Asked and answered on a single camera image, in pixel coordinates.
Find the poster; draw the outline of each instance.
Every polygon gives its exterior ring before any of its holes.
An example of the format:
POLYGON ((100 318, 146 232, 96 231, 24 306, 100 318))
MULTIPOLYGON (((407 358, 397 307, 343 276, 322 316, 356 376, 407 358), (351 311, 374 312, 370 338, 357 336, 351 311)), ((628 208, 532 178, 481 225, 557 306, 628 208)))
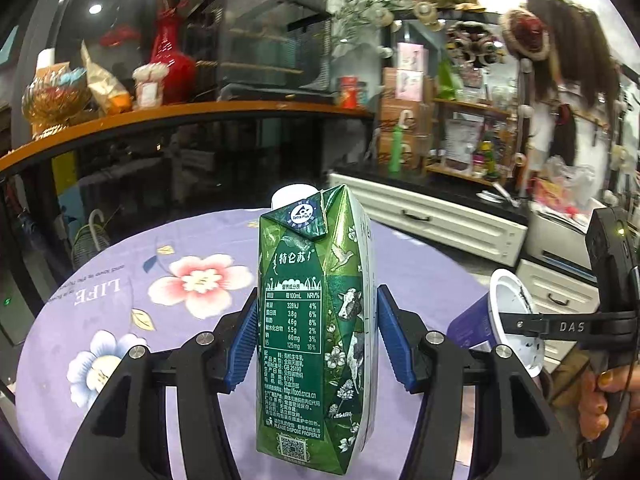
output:
POLYGON ((422 72, 397 70, 396 99, 422 101, 422 72))
POLYGON ((426 65, 425 56, 428 51, 423 46, 415 43, 398 43, 398 68, 411 70, 412 72, 424 72, 426 65))
POLYGON ((481 132, 481 122, 460 119, 448 120, 445 139, 447 160, 455 160, 470 166, 471 157, 478 145, 481 132))

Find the fingernail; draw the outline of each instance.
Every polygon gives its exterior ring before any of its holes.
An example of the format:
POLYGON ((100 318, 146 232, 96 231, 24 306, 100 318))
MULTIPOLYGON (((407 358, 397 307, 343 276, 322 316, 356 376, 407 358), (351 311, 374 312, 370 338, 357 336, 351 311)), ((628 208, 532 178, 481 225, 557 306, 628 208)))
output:
POLYGON ((613 372, 609 370, 600 375, 598 382, 601 386, 609 386, 613 382, 613 372))

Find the qr code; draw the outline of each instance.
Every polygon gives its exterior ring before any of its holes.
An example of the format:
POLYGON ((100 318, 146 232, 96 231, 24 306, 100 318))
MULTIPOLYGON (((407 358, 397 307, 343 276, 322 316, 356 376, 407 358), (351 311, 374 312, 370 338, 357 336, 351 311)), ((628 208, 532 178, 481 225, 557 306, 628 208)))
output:
POLYGON ((300 462, 309 462, 309 457, 306 453, 306 440, 279 434, 278 447, 278 451, 282 456, 292 458, 293 460, 300 460, 300 462))

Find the nutrition facts table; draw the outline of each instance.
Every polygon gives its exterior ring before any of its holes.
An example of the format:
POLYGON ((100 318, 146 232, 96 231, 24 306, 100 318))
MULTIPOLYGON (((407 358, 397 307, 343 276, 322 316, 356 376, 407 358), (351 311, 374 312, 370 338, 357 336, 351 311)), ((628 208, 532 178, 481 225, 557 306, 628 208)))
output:
POLYGON ((321 354, 320 290, 266 293, 264 347, 321 354))
POLYGON ((320 290, 267 291, 264 413, 267 426, 323 438, 320 290))

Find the green milk carton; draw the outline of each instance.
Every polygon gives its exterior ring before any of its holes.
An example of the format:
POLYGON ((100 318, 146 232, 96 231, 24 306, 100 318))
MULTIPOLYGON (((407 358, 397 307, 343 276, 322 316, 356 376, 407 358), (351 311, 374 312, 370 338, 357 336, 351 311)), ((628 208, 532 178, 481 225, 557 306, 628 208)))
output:
POLYGON ((345 474, 373 431, 369 218, 346 186, 260 217, 257 450, 345 474))

